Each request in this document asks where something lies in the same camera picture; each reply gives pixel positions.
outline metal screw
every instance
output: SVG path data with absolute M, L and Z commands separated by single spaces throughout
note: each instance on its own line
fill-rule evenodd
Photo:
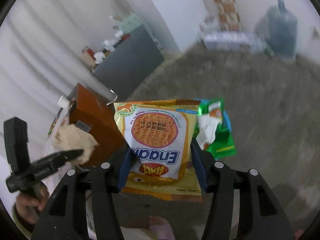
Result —
M 108 169 L 110 167 L 110 163 L 103 163 L 101 164 L 101 168 Z
M 221 168 L 223 168 L 223 163 L 221 163 L 221 162 L 216 162 L 216 163 L 214 164 L 214 166 L 216 166 L 216 168 L 221 169 Z
M 253 175 L 253 176 L 257 176 L 259 174 L 259 172 L 255 169 L 251 169 L 250 170 L 250 174 Z
M 68 176 L 72 176 L 72 175 L 74 175 L 75 173 L 76 173 L 76 171 L 75 171 L 74 169 L 71 169 L 71 170 L 68 170 L 68 171 L 67 171 Z

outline black handheld tool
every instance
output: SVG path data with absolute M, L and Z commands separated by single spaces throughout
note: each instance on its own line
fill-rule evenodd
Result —
M 56 173 L 66 162 L 79 157 L 83 150 L 63 151 L 30 163 L 27 123 L 18 117 L 4 122 L 4 144 L 11 175 L 6 179 L 10 193 L 20 190 L 41 199 L 41 180 Z M 37 209 L 30 209 L 34 216 Z

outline noodle image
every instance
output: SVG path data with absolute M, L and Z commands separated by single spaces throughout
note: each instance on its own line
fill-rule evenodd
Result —
M 131 133 L 136 141 L 145 146 L 163 148 L 174 142 L 178 127 L 167 114 L 146 113 L 135 119 Z

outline human hand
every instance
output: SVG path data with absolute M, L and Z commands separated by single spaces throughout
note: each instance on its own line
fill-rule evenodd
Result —
M 28 207 L 34 207 L 39 211 L 42 211 L 49 199 L 49 192 L 47 187 L 41 183 L 40 193 L 42 198 L 40 200 L 32 198 L 25 193 L 20 193 L 16 199 L 16 209 L 19 216 L 25 220 L 27 223 L 35 225 L 37 223 L 37 218 L 35 218 Z

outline barcode label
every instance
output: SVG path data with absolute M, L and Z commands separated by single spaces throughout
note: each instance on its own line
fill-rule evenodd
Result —
M 76 123 L 76 127 L 81 129 L 82 131 L 87 132 L 87 133 L 89 133 L 91 131 L 91 129 L 92 129 L 91 126 L 87 125 L 84 122 L 81 122 L 80 120 Z

